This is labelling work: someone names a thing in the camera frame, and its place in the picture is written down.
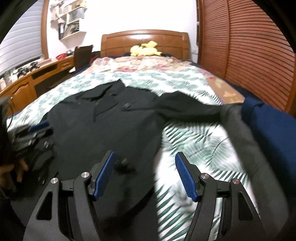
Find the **person's left hand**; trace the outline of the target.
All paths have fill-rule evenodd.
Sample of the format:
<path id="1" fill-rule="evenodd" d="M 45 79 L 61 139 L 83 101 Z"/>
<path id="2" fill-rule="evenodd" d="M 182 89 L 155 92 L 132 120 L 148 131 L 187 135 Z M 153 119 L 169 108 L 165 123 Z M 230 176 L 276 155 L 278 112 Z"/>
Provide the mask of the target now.
<path id="1" fill-rule="evenodd" d="M 27 163 L 20 159 L 18 164 L 3 165 L 0 167 L 1 173 L 1 187 L 5 187 L 9 183 L 10 173 L 16 174 L 16 181 L 21 183 L 23 180 L 23 173 L 29 169 Z"/>

